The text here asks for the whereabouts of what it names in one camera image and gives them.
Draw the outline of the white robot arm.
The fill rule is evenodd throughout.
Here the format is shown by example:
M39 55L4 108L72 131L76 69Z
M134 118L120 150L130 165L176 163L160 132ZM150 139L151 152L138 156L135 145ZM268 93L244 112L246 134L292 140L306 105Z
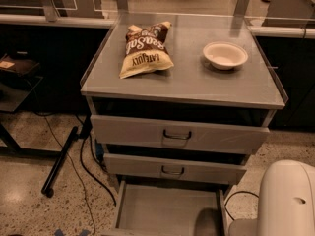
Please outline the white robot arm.
M256 219L235 219L229 236L315 236L315 167L280 160L265 171Z

